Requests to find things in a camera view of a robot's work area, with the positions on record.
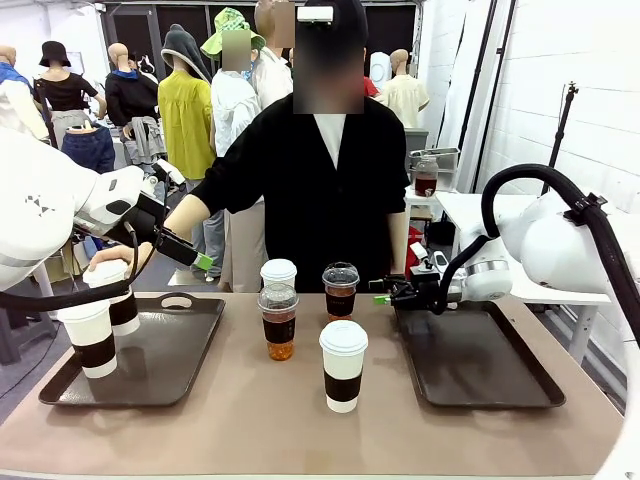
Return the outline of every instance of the black top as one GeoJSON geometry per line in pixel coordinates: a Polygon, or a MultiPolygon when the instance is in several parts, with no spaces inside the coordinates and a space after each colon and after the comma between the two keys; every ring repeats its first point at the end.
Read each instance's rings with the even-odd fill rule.
{"type": "Polygon", "coordinates": [[[298,269],[296,290],[324,290],[332,262],[353,263],[360,290],[388,274],[392,261],[387,215],[404,211],[406,156],[402,123],[375,100],[347,115],[338,168],[313,115],[293,113],[293,94],[265,109],[218,157],[192,194],[211,213],[265,201],[269,258],[298,269]],[[288,142],[282,142],[287,132],[288,142]]]}
{"type": "Polygon", "coordinates": [[[114,125],[124,127],[133,117],[158,118],[158,85],[144,75],[127,78],[110,73],[104,88],[107,114],[114,125]]]}
{"type": "MultiPolygon", "coordinates": [[[[44,78],[39,81],[44,85],[44,94],[51,104],[51,109],[57,112],[84,110],[88,107],[83,98],[84,93],[90,97],[95,97],[98,94],[98,91],[89,82],[76,73],[70,73],[67,78],[59,82],[44,78]]],[[[37,89],[34,98],[38,103],[42,103],[37,89]]]]}

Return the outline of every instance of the yellow shirt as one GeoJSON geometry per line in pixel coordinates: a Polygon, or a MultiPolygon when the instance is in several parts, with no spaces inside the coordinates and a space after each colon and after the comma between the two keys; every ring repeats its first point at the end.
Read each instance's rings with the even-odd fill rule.
{"type": "Polygon", "coordinates": [[[215,159],[209,145],[211,87],[187,72],[174,70],[158,86],[158,106],[169,163],[189,180],[203,179],[215,159]]]}

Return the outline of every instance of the clear plastic cup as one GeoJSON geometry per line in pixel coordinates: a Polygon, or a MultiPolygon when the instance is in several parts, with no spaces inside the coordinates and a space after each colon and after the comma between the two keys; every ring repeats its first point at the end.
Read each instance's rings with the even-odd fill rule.
{"type": "Polygon", "coordinates": [[[260,292],[258,306],[262,310],[267,350],[273,360],[288,360],[293,355],[298,295],[291,285],[274,283],[260,292]]]}
{"type": "Polygon", "coordinates": [[[336,413],[356,408],[362,382],[367,332],[355,322],[337,320],[320,334],[327,406],[336,413]]]}
{"type": "Polygon", "coordinates": [[[322,274],[329,321],[351,320],[360,275],[356,267],[346,262],[329,265],[322,274]]]}
{"type": "Polygon", "coordinates": [[[118,366],[109,321],[109,302],[87,303],[58,311],[87,378],[109,375],[118,366]]]}

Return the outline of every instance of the paper coffee cup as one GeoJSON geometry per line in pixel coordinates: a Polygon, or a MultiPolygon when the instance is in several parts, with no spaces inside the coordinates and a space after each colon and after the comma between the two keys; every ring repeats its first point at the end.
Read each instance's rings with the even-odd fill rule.
{"type": "Polygon", "coordinates": [[[298,270],[293,262],[284,258],[269,260],[260,269],[260,276],[265,287],[274,283],[286,283],[295,288],[297,273],[298,270]]]}
{"type": "MultiPolygon", "coordinates": [[[[103,287],[124,280],[128,268],[124,260],[101,262],[92,272],[89,270],[84,272],[82,280],[91,288],[103,287]]],[[[127,294],[111,298],[110,301],[109,316],[113,334],[124,336],[135,332],[140,327],[140,318],[136,298],[131,288],[127,294]]]]}
{"type": "Polygon", "coordinates": [[[116,345],[107,300],[59,310],[58,320],[64,323],[87,378],[105,377],[116,369],[116,345]]]}
{"type": "Polygon", "coordinates": [[[334,412],[356,408],[368,345],[367,332],[350,320],[331,322],[320,333],[327,406],[334,412]]]}

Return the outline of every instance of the plastic cup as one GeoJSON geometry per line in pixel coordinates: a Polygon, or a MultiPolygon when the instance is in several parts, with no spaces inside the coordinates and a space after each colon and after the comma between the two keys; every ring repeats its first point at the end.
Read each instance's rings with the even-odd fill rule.
{"type": "Polygon", "coordinates": [[[358,405],[367,332],[350,320],[329,323],[320,333],[327,406],[348,413],[358,405]]]}
{"type": "Polygon", "coordinates": [[[87,378],[102,378],[118,366],[116,344],[109,321],[109,301],[78,305],[58,311],[69,338],[80,358],[87,378]]]}
{"type": "MultiPolygon", "coordinates": [[[[88,270],[84,272],[82,280],[91,288],[102,287],[124,280],[127,268],[127,263],[124,260],[101,262],[92,272],[88,270]]],[[[111,317],[113,334],[121,337],[135,332],[140,327],[140,318],[138,317],[136,297],[131,288],[128,293],[111,298],[110,302],[109,316],[111,317]]]]}
{"type": "Polygon", "coordinates": [[[273,360],[288,360],[293,355],[297,305],[298,295],[291,285],[274,283],[260,292],[258,306],[262,310],[267,350],[273,360]]]}
{"type": "Polygon", "coordinates": [[[360,275],[350,263],[336,262],[329,265],[322,274],[327,300],[329,321],[351,320],[356,300],[356,286],[360,275]]]}
{"type": "Polygon", "coordinates": [[[265,287],[274,283],[286,283],[295,288],[297,273],[298,270],[293,262],[284,258],[269,260],[260,269],[260,276],[265,287]]]}

